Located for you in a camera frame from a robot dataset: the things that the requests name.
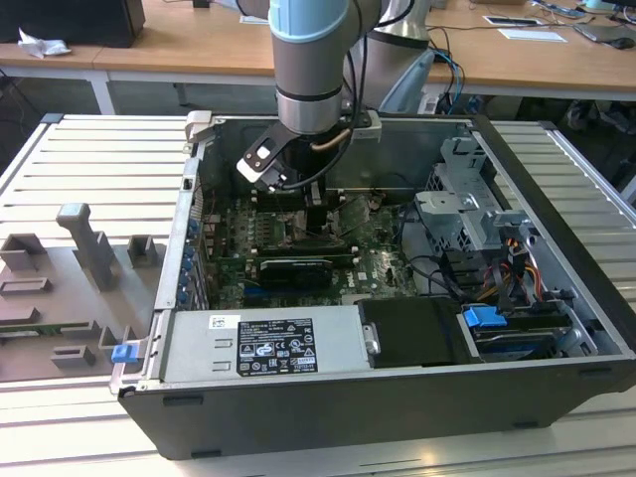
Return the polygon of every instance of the floor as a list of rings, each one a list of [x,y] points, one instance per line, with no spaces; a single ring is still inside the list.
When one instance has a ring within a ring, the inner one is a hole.
[[[0,97],[0,169],[12,160],[26,137],[37,126],[43,112],[98,114],[89,84],[67,79],[18,79],[21,92],[33,103],[36,112],[19,91],[5,85]],[[175,88],[169,83],[115,82],[112,94],[121,114],[183,115],[192,109],[211,109],[223,113],[273,113],[276,111],[272,86],[189,84],[189,106],[180,106]],[[626,136],[598,121],[583,132],[567,127],[564,114],[569,101],[497,97],[487,108],[492,119],[550,120],[585,157],[616,183],[621,162],[636,151],[636,137]]]

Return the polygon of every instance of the paper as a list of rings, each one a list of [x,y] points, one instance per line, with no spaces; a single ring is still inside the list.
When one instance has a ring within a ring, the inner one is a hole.
[[[39,38],[27,35],[20,30],[20,41],[18,46],[25,52],[40,60],[44,56],[65,55],[71,50],[62,40],[40,40]]]
[[[537,32],[535,30],[509,30],[500,28],[501,34],[508,40],[530,40],[532,42],[567,43],[567,40],[555,32]]]
[[[253,24],[253,25],[269,25],[269,22],[267,20],[262,20],[262,19],[257,18],[257,17],[241,16],[240,17],[240,22],[241,23],[250,23],[250,24]]]

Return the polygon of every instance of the blue latch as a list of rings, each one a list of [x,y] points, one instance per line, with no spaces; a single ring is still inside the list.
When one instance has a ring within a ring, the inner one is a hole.
[[[139,345],[136,343],[130,345],[117,345],[112,349],[110,361],[113,363],[138,363]]]
[[[508,321],[497,313],[496,306],[471,306],[464,311],[464,319],[470,328],[475,326],[506,326]]]

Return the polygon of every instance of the white plastic bag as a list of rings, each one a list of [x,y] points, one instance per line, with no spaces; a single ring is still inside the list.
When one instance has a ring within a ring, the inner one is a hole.
[[[20,38],[18,46],[29,55],[38,57],[40,60],[45,55],[65,55],[71,52],[67,44],[62,40],[40,40],[27,35],[22,30],[20,30]]]

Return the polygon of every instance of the wire bundle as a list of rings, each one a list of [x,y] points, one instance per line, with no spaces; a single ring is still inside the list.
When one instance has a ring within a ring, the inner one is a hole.
[[[463,67],[453,59],[453,55],[450,50],[450,39],[448,38],[448,33],[446,32],[446,28],[431,27],[428,29],[429,32],[434,30],[440,30],[444,34],[444,39],[446,40],[447,53],[437,48],[437,45],[435,45],[435,42],[433,42],[432,39],[430,40],[430,44],[433,46],[432,49],[435,52],[435,54],[438,55],[440,58],[442,58],[448,64],[448,67],[450,68],[450,83],[448,84],[448,87],[446,88],[446,91],[444,92],[443,97],[446,98],[446,101],[449,104],[447,114],[452,114],[453,109],[455,108],[455,104],[457,103],[457,100],[461,96],[462,90],[464,89],[464,85],[466,83],[466,73],[464,72]],[[455,94],[453,99],[451,100],[450,91],[452,90],[453,85],[455,85]]]

